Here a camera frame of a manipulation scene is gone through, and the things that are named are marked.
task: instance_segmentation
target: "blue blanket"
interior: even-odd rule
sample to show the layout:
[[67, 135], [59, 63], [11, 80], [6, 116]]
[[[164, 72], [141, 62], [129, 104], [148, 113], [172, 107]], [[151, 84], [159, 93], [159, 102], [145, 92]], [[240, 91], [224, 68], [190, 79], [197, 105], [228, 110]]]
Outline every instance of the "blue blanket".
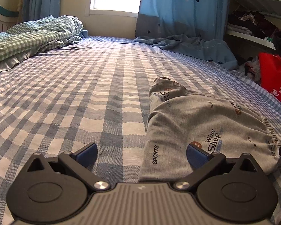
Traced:
[[200, 37], [188, 38], [182, 34], [159, 39], [141, 36], [134, 39], [134, 41], [206, 61], [212, 60], [222, 64], [224, 68], [229, 70], [238, 68], [237, 60], [223, 40], [205, 41]]

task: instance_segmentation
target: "green checkered blanket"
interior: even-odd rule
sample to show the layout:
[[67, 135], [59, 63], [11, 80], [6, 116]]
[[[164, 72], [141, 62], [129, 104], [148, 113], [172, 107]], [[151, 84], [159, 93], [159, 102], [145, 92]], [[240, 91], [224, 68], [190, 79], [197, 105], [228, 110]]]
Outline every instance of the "green checkered blanket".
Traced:
[[37, 52], [77, 43], [81, 40], [78, 35], [82, 30], [82, 22], [72, 16], [56, 19], [49, 16], [17, 24], [0, 33], [0, 71], [4, 71], [2, 67], [14, 66]]

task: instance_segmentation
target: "window frame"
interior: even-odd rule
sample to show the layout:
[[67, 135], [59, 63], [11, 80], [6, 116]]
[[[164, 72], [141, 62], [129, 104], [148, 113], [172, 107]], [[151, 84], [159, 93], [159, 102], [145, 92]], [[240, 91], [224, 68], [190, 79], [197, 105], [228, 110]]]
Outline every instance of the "window frame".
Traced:
[[124, 17], [138, 17], [138, 13], [125, 12], [125, 11], [116, 11], [116, 10], [99, 10], [99, 9], [91, 9], [94, 7], [95, 0], [87, 0], [87, 4], [85, 7], [85, 16], [90, 15], [112, 15], [112, 16], [124, 16]]

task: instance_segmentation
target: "metal screw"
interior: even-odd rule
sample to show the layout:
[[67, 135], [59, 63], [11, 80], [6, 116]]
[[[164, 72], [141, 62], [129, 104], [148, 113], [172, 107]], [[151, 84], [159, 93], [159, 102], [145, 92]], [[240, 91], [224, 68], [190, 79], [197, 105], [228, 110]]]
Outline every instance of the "metal screw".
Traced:
[[190, 186], [189, 183], [185, 181], [175, 183], [176, 189], [179, 190], [186, 190], [187, 188], [189, 188], [189, 186]]
[[109, 184], [104, 181], [98, 181], [98, 182], [94, 183], [94, 187], [98, 190], [105, 190], [109, 187]]

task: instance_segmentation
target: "logo on sock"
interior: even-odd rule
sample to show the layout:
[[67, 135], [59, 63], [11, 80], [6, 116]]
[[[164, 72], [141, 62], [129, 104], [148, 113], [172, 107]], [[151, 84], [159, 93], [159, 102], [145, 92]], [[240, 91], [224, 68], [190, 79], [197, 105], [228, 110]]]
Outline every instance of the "logo on sock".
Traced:
[[236, 102], [234, 102], [234, 101], [229, 101], [229, 102], [230, 102], [230, 104], [235, 108], [236, 114], [237, 114], [237, 115], [240, 115], [240, 114], [241, 114], [241, 110], [242, 110], [241, 106], [238, 105], [238, 104], [237, 104]]
[[152, 159], [152, 163], [153, 164], [157, 164], [157, 158], [158, 158], [158, 145], [154, 146], [154, 151], [153, 151], [153, 159]]
[[194, 145], [194, 146], [196, 146], [196, 147], [202, 149], [202, 145], [201, 145], [199, 142], [197, 142], [197, 141], [191, 142], [190, 145]]
[[254, 145], [255, 148], [257, 148], [257, 145], [251, 140], [250, 137], [248, 137], [248, 140]]
[[272, 140], [272, 142], [266, 141], [266, 143], [268, 144], [268, 148], [270, 149], [272, 156], [276, 156], [276, 142]]
[[205, 142], [209, 143], [207, 150], [210, 153], [219, 152], [222, 147], [221, 135], [223, 133], [223, 128], [219, 132], [216, 132], [214, 129], [211, 130], [210, 134], [207, 136]]
[[153, 93], [153, 95], [159, 97], [159, 99], [162, 102], [166, 102], [168, 104], [168, 106], [171, 107], [171, 104], [168, 102], [168, 100], [170, 99], [170, 93], [168, 93], [168, 92], [156, 92], [156, 93]]
[[213, 104], [210, 101], [208, 103], [210, 104], [210, 108], [213, 108]]

